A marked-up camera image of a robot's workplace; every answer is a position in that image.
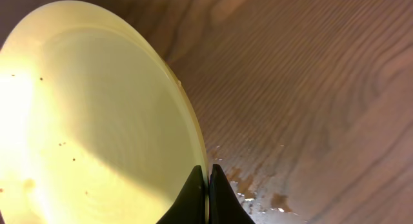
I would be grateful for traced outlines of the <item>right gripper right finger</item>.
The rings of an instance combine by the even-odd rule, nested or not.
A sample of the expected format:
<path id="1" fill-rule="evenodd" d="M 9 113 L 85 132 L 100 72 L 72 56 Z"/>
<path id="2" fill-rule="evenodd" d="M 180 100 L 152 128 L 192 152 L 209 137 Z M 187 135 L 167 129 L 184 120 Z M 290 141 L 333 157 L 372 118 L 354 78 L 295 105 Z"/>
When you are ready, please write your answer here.
<path id="1" fill-rule="evenodd" d="M 242 208 L 220 165 L 212 165 L 209 224 L 255 224 Z"/>

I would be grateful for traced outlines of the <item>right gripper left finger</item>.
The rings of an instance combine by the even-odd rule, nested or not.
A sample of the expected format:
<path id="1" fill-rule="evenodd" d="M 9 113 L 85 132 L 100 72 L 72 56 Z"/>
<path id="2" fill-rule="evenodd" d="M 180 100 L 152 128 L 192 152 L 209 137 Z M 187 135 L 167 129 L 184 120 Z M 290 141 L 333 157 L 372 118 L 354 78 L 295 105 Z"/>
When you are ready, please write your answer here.
<path id="1" fill-rule="evenodd" d="M 206 195 L 201 166 L 195 166 L 176 200 L 157 224 L 205 224 Z"/>

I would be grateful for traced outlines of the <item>yellow plate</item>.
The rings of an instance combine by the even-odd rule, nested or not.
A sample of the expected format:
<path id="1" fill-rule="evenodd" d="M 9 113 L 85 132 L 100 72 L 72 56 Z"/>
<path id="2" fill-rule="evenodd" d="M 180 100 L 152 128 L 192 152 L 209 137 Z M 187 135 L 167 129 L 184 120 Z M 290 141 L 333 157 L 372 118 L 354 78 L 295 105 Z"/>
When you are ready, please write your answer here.
<path id="1" fill-rule="evenodd" d="M 1 222 L 157 223 L 201 166 L 194 110 L 126 21 L 83 1 L 27 14 L 1 49 Z M 208 198 L 206 195 L 206 219 Z"/>

